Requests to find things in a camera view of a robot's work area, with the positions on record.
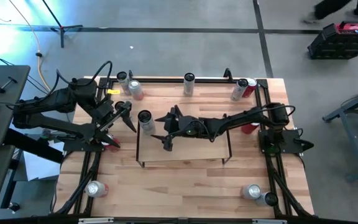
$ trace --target tripod stand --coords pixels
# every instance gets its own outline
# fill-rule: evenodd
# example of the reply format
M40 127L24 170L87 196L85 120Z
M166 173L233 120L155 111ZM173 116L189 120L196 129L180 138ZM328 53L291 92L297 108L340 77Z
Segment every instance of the tripod stand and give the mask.
M63 39L63 36L65 35L65 32L68 30L68 29L71 29L71 28L82 28L83 25L74 25L74 26L66 26L66 27L63 27L60 23L59 23L59 20L57 20L55 14L52 12L52 10L50 10L48 4L45 2L45 0L42 0L45 4L45 6L48 8L48 11L51 13L51 15L53 16L53 18L55 19L56 23L59 25L59 30L56 30L55 28L50 28L51 30L55 31L55 32L59 32L60 33L60 46L62 48L65 47L65 41Z

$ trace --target soda can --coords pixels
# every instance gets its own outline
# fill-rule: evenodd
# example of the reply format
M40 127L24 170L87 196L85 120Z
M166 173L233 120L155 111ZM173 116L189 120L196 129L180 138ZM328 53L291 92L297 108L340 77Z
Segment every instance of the soda can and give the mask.
M248 81L248 87L244 92L244 94L242 95L242 97L249 97L256 89L256 85L258 85L256 80L253 78L247 78L247 81Z
M145 134L155 134L155 125L152 119L152 113L150 113L150 111L142 110L137 115L137 118L139 119L139 124Z
M183 94L185 96L193 96L194 83L196 77L192 73L186 73L185 78L183 79L184 89Z
M126 72L119 72L117 74L117 80L119 82L119 84L121 85L122 90L124 91L125 94L130 95L131 91L129 91L129 81L131 80L129 78L129 75L127 75Z
M114 142L116 142L118 145L121 145L121 142L115 138L112 134L107 134L107 136L109 136L109 138L111 138ZM109 143L106 142L102 142L103 148L104 150L109 150L111 152L117 152L119 151L119 148L116 146L112 146Z
M248 81L245 78L241 78L237 81L236 86L231 93L231 100L238 101L247 89Z
M142 89L142 86L140 85L140 83L136 80L131 80L129 82L129 91L131 92L132 96L134 97L135 100L142 100L144 97L144 92Z
M88 183L85 192L89 197L104 197L109 193L109 186L94 180Z
M258 199L260 197L260 187L256 184L243 186L240 194L244 199Z
M241 131L244 134L250 134L252 133L255 129L257 129L259 126L259 123L250 123L250 124L246 124L241 126Z
M259 206L276 206L278 204L277 195L271 192L266 192L260 195L256 200L256 204Z

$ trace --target white paper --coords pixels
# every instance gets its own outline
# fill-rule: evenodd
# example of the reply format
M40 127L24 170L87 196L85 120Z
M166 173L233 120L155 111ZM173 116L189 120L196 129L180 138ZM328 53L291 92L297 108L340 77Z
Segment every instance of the white paper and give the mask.
M65 143L53 143L49 142L49 146L63 152ZM56 162L43 159L28 152L24 152L25 169L27 172L28 180L34 180L35 178L46 178L60 174L60 164Z

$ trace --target gray floor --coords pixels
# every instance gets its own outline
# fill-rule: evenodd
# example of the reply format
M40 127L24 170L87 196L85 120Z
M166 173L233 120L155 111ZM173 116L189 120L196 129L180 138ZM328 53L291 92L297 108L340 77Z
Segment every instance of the gray floor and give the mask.
M55 25L41 1L15 2L31 23ZM252 0L47 2L63 25L257 28ZM318 26L300 23L299 17L310 11L316 2L260 0L265 29L320 29L348 19L343 12L354 7L354 3L350 4ZM0 16L11 19L13 24L25 24L5 0L0 0ZM114 62L114 73L131 69L135 75L174 76L193 72L197 76L220 77L229 67L236 77L266 77L258 34L69 33L64 49L60 48L57 34L38 32L37 35L45 56L42 71L49 84L54 82L56 68L67 78L79 78L93 74L106 60ZM358 181L350 184L344 180L346 173L357 170L349 141L339 120L331 124L321 120L322 115L358 92L358 57L349 61L310 60L306 47L314 37L266 35L273 75L285 79L290 103L297 108L293 115L295 124L304 128L304 139L315 143L315 147L305 153L315 213L323 218L358 221ZM39 80L36 50L31 32L0 27L0 57L14 64L30 65L30 74ZM22 98L34 96L42 96L42 93L26 85ZM49 115L66 119L60 113ZM23 132L39 133L39 129ZM14 198L24 206L15 215L0 210L0 218L46 214L53 183L21 184Z

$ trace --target yellow label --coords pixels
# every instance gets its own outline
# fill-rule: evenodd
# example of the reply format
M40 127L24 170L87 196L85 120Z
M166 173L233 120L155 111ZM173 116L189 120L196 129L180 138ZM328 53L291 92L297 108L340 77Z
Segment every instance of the yellow label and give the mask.
M120 94L119 90L107 90L107 94Z

